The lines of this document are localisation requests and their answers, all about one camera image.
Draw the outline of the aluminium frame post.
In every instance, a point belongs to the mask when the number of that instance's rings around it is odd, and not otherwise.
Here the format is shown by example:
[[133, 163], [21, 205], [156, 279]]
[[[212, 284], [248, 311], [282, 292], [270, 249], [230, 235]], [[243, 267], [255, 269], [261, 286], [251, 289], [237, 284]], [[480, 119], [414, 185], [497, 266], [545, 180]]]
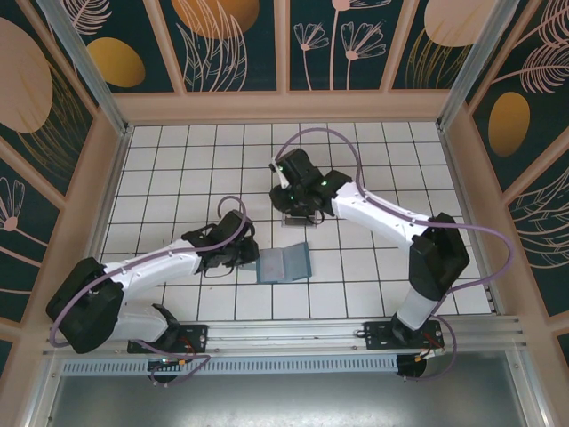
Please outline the aluminium frame post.
[[45, 18], [52, 24], [55, 34], [75, 62], [79, 73], [84, 77], [87, 86], [109, 122], [120, 136], [124, 136], [127, 130], [127, 122], [124, 120], [107, 83], [97, 70], [83, 40], [73, 28], [64, 6], [59, 0], [36, 0], [36, 2]]
[[504, 32], [510, 23], [516, 21], [514, 17], [521, 1], [495, 1], [437, 117], [437, 130], [440, 133], [444, 133], [452, 124], [476, 80], [490, 63], [490, 57], [497, 50], [496, 46]]

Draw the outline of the teal card holder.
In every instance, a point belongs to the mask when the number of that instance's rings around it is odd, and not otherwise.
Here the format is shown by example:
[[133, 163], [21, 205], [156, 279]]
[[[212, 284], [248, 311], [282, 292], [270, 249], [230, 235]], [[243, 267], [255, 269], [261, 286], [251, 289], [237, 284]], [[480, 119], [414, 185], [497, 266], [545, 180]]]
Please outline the teal card holder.
[[261, 284], [290, 283], [295, 280], [310, 278], [312, 269], [309, 257], [309, 245], [307, 242], [300, 242], [295, 245], [280, 247], [284, 254], [284, 278], [277, 282], [263, 281], [260, 276], [260, 258], [256, 262], [257, 282]]

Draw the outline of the grey metal sheet panel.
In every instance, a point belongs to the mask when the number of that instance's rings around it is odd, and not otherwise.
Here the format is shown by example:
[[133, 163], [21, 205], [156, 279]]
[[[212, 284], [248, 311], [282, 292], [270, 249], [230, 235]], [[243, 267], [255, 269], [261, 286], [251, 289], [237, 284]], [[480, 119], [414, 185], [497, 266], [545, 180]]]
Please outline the grey metal sheet panel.
[[461, 375], [198, 375], [160, 388], [143, 377], [67, 377], [47, 427], [528, 427], [509, 384]]

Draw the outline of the white card pink print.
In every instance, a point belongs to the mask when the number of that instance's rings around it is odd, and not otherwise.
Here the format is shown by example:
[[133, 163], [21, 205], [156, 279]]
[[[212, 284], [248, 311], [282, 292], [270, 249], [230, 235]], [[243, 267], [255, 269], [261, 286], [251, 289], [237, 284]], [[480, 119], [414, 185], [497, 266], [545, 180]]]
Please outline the white card pink print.
[[285, 277], [283, 250], [272, 248], [260, 255], [260, 276], [263, 281], [277, 282]]

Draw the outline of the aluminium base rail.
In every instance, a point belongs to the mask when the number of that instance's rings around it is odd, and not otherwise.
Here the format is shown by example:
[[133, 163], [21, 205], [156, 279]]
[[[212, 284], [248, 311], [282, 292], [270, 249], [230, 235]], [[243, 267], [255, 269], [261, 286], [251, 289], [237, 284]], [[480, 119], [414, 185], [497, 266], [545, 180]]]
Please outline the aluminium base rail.
[[[517, 318], [509, 316], [451, 316], [431, 318], [440, 323], [447, 352], [511, 350], [524, 347], [526, 339]], [[109, 326], [91, 326], [71, 339], [56, 336], [59, 349], [79, 355], [103, 351], [143, 354], [159, 340], [171, 342], [182, 325], [208, 325], [205, 353], [221, 354], [301, 354], [315, 351], [367, 350], [361, 330], [365, 322], [389, 321], [387, 318], [341, 320], [227, 321], [197, 324], [168, 323], [159, 337], [143, 323], [131, 332], [112, 334]], [[411, 353], [413, 350], [373, 350]]]

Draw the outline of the aluminium table edge rail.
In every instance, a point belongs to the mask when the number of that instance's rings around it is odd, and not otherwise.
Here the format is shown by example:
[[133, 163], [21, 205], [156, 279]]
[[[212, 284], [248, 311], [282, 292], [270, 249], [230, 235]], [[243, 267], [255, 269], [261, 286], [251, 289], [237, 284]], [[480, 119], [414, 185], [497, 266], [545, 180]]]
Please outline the aluminium table edge rail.
[[[461, 172], [459, 171], [458, 161], [455, 159], [455, 155], [453, 154], [450, 139], [441, 131], [439, 131], [438, 134], [445, 153], [449, 172], [453, 180], [459, 207], [461, 209], [461, 222], [472, 223], [473, 216], [471, 214], [466, 188], [461, 177]], [[471, 256], [474, 258], [469, 267], [471, 269], [477, 267], [477, 271], [481, 278], [489, 276], [493, 271], [487, 266], [485, 251], [481, 246], [481, 233], [474, 230], [467, 230], [467, 233], [472, 252]], [[496, 303], [493, 299], [493, 291], [489, 283], [454, 291], [453, 298], [456, 303], [457, 312], [461, 315], [497, 314]]]
[[78, 262], [101, 254], [130, 138], [129, 132], [121, 133], [103, 123], [94, 125], [89, 133], [71, 182], [60, 230], [65, 237], [59, 284]]

